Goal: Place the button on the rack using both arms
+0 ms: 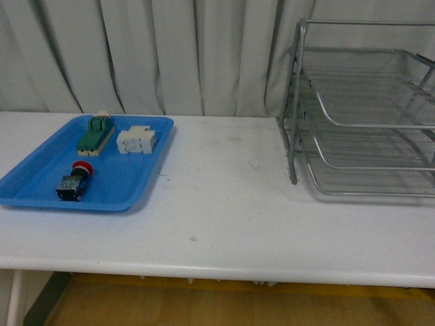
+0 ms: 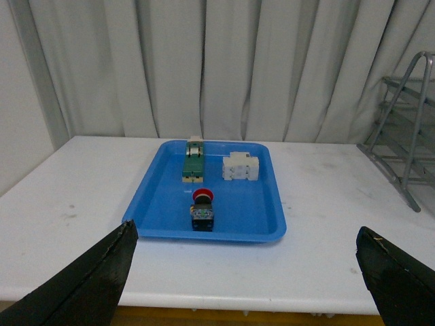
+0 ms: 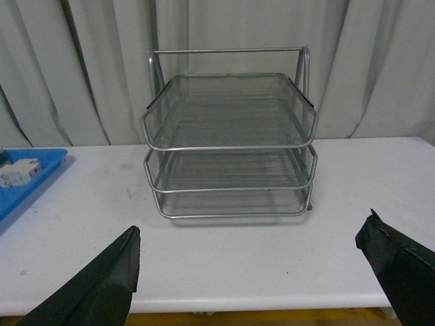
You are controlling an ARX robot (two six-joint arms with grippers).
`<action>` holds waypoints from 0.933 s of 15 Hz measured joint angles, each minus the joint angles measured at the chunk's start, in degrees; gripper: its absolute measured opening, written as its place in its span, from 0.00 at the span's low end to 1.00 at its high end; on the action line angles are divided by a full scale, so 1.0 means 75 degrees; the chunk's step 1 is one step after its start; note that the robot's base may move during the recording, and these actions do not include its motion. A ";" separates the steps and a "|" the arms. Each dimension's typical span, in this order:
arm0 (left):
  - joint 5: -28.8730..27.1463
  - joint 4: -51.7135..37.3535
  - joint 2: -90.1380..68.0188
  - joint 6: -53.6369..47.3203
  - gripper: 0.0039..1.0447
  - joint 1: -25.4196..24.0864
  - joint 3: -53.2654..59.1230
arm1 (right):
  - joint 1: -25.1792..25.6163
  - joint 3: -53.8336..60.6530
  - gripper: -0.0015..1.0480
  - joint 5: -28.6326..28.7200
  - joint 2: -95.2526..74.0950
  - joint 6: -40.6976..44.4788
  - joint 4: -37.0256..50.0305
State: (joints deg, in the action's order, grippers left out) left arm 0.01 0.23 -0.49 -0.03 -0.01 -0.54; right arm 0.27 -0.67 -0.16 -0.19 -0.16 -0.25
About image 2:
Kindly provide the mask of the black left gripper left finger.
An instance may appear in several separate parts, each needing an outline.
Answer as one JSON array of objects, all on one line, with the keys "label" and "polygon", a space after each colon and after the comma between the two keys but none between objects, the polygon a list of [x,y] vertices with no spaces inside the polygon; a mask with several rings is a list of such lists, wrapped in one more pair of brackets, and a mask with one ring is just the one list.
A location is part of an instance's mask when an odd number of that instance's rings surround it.
[{"label": "black left gripper left finger", "polygon": [[110,325],[138,233],[127,221],[47,282],[1,312],[2,325]]}]

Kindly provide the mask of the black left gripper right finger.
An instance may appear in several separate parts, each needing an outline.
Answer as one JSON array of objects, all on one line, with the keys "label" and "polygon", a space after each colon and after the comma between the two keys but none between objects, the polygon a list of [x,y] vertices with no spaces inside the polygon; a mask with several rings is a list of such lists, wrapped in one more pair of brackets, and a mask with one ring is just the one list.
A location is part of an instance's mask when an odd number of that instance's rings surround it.
[{"label": "black left gripper right finger", "polygon": [[356,258],[385,325],[434,324],[434,271],[370,228],[360,228]]}]

